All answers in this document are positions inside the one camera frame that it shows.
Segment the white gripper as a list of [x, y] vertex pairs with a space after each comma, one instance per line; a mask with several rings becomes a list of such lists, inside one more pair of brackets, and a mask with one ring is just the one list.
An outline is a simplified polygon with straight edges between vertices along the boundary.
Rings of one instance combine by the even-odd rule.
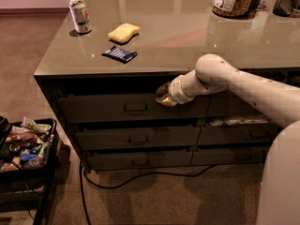
[[156, 94], [162, 97], [157, 97], [156, 102], [163, 106], [173, 107], [177, 104], [183, 105], [192, 101], [193, 97], [186, 95], [182, 88], [182, 78], [183, 75], [179, 75], [171, 83], [162, 84], [156, 91]]

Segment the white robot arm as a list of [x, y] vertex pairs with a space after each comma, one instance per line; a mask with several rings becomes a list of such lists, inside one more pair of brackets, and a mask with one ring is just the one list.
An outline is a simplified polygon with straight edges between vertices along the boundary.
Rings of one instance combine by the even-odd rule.
[[300, 225], [300, 88], [239, 70], [206, 54], [195, 68], [159, 87], [157, 102], [186, 104], [225, 89], [282, 127], [262, 173], [256, 225]]

